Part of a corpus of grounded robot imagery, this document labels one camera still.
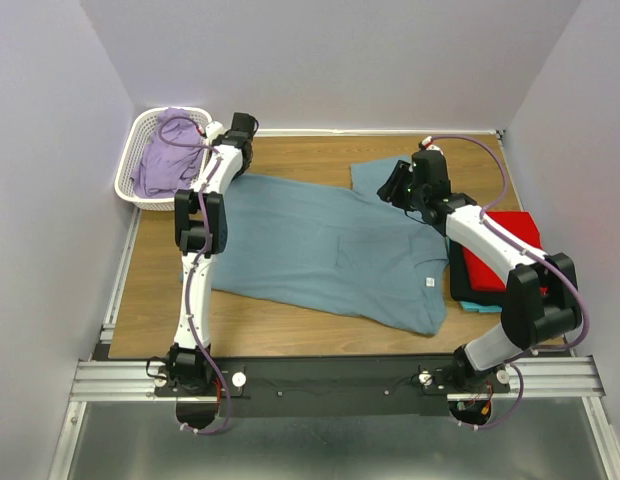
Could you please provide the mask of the blue-grey t shirt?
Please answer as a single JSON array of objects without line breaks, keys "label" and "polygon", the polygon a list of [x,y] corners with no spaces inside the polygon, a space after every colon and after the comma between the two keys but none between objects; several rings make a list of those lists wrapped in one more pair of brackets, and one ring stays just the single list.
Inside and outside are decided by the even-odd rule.
[{"label": "blue-grey t shirt", "polygon": [[233,181],[214,289],[437,334],[446,242],[378,198],[397,162],[351,165],[349,188],[257,174]]}]

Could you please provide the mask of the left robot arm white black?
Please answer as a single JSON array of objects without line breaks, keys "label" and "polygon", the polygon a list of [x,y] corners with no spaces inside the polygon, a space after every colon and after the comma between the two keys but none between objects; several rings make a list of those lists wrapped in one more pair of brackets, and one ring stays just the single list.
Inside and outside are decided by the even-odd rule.
[{"label": "left robot arm white black", "polygon": [[233,114],[228,130],[199,128],[195,146],[209,152],[208,160],[196,182],[175,193],[175,243],[181,253],[183,287],[173,345],[158,379],[186,396],[203,396],[221,380],[209,352],[209,311],[216,262],[228,240],[224,193],[249,168],[258,129],[254,116],[240,112]]}]

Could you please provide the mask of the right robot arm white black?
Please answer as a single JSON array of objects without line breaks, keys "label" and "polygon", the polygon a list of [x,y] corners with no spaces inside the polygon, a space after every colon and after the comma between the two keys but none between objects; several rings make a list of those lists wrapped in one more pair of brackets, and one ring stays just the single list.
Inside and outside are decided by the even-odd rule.
[{"label": "right robot arm white black", "polygon": [[457,348],[441,378],[464,392],[475,390],[496,367],[572,331],[587,334],[589,318],[579,295],[574,262],[549,255],[495,222],[487,210],[451,189],[446,158],[429,147],[396,163],[377,191],[400,210],[484,262],[504,283],[499,323]]}]

